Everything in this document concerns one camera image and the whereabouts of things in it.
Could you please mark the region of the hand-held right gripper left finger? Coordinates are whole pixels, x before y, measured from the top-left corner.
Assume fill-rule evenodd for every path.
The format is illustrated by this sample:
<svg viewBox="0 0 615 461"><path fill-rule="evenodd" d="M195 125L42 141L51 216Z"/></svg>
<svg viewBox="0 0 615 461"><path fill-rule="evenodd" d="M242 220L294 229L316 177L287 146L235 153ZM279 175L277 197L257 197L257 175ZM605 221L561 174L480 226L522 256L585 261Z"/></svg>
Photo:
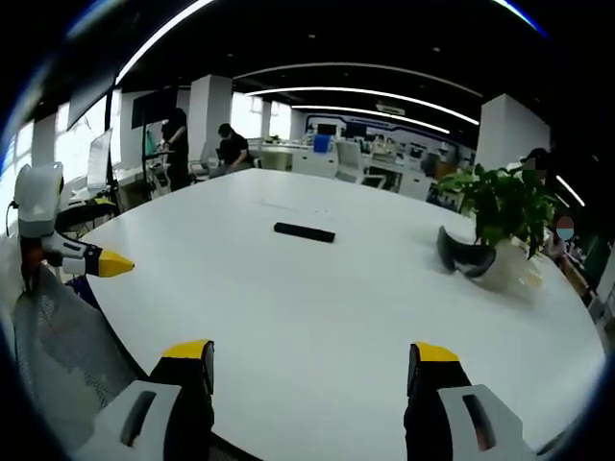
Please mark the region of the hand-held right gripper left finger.
<svg viewBox="0 0 615 461"><path fill-rule="evenodd" d="M208 460L214 424L214 342L166 350L146 380L136 380L94 420L74 460Z"/></svg>

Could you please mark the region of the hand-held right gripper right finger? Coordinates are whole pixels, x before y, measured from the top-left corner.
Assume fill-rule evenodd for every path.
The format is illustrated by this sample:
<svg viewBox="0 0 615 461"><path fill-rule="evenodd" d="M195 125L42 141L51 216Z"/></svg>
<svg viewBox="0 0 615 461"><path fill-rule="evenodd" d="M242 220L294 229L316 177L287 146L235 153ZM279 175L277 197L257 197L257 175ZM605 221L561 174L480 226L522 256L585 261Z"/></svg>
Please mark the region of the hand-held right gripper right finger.
<svg viewBox="0 0 615 461"><path fill-rule="evenodd" d="M404 414L408 460L531 460L520 420L488 387L474 385L457 355L410 346Z"/></svg>

